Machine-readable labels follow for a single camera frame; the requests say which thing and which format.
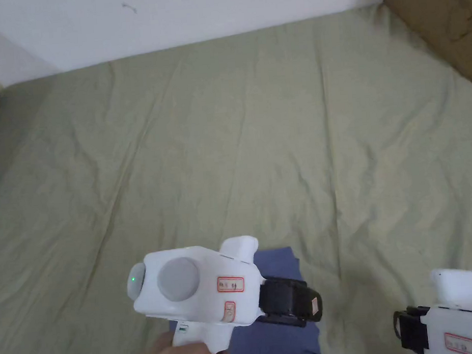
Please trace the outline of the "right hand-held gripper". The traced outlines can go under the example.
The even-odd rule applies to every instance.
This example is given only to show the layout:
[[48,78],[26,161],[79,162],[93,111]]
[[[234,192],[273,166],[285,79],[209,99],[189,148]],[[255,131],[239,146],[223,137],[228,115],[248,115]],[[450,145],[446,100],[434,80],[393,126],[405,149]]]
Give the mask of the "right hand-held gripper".
[[416,354],[472,354],[472,271],[435,269],[432,306],[408,306],[393,314],[401,346]]

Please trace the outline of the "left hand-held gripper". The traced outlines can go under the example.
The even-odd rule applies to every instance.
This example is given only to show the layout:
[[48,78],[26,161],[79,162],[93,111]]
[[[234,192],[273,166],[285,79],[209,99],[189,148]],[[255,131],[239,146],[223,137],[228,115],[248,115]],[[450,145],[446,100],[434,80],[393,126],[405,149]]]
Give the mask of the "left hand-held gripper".
[[213,354],[321,354],[322,298],[289,247],[252,236],[218,251],[193,246],[149,253],[127,278],[137,313],[166,319],[174,346],[203,342]]

